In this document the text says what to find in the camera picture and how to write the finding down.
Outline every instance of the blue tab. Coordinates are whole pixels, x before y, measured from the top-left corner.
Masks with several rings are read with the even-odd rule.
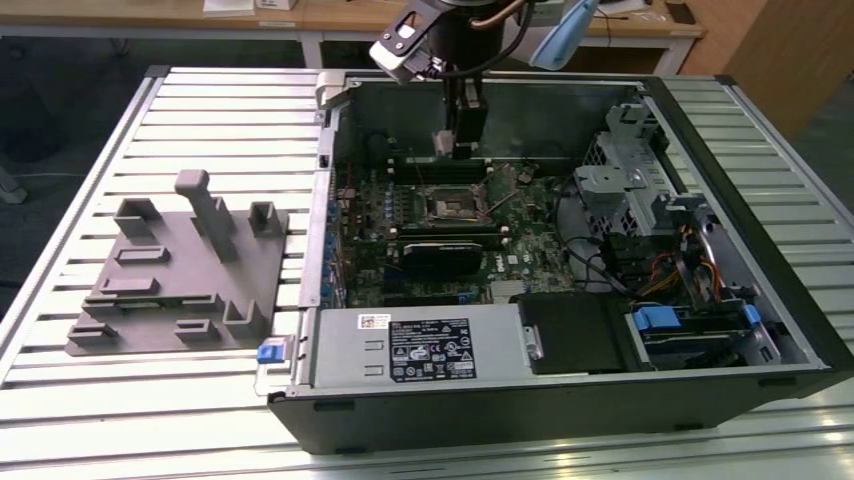
[[[259,365],[284,363],[284,345],[261,345],[257,347],[256,359]]]
[[[751,326],[757,326],[762,322],[762,316],[759,315],[759,310],[757,310],[757,307],[754,307],[753,305],[745,305],[742,307],[742,312],[745,313]]]
[[[640,331],[651,328],[679,328],[682,326],[679,316],[672,307],[640,307],[631,316]]]

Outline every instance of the white label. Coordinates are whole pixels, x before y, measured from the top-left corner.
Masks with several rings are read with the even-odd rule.
[[[387,313],[360,313],[359,329],[367,330],[388,330],[388,322],[391,315]]]
[[[294,28],[296,22],[257,22],[259,27]]]

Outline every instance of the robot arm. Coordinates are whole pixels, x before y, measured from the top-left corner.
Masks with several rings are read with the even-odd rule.
[[[468,158],[480,140],[488,105],[483,72],[516,49],[538,0],[410,0],[371,47],[371,57],[398,81],[443,81],[444,129],[434,135],[440,158]],[[575,51],[598,0],[580,0],[546,37],[531,64],[559,69]],[[504,21],[520,13],[519,33],[502,50]]]

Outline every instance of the wooden desk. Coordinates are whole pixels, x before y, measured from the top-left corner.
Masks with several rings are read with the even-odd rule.
[[[682,73],[726,73],[793,138],[854,69],[854,1],[688,0],[710,27]]]
[[[204,18],[203,0],[0,0],[0,36],[296,40],[306,66],[322,68],[320,43],[374,41],[403,4],[300,0],[291,11],[257,9],[252,17]],[[675,74],[704,30],[674,23],[663,0],[652,12],[658,15],[619,15],[628,20],[595,19],[582,45],[660,49],[655,73]]]

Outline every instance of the white object on desk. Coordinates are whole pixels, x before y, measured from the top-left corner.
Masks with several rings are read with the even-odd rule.
[[[608,17],[648,8],[650,6],[643,0],[620,0],[619,2],[599,4],[599,11]]]
[[[296,5],[296,0],[255,0],[257,8],[275,8],[276,10],[291,10]]]
[[[204,0],[201,13],[205,17],[251,17],[255,15],[252,0]]]

